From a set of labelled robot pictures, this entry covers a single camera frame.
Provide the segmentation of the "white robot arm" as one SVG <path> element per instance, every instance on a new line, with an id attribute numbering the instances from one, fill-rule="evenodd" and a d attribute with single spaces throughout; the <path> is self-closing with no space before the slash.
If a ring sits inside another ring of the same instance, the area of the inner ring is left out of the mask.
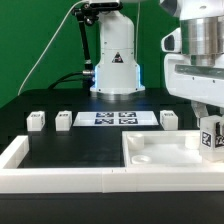
<path id="1" fill-rule="evenodd" d="M 90 0 L 99 12 L 101 47 L 90 91 L 110 100 L 145 90 L 134 58 L 134 25 L 120 5 Z M 224 126 L 224 0 L 160 0 L 160 6 L 180 21 L 161 40 L 168 92 L 190 100 L 201 125 Z"/>

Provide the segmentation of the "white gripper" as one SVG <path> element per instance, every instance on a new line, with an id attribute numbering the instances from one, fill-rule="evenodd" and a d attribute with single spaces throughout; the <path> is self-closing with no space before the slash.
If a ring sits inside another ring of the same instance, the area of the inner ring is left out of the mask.
<path id="1" fill-rule="evenodd" d="M 216 58 L 214 67 L 191 66 L 189 56 L 167 54 L 164 73 L 171 95 L 192 100 L 197 127 L 209 116 L 205 104 L 224 108 L 224 54 Z"/>

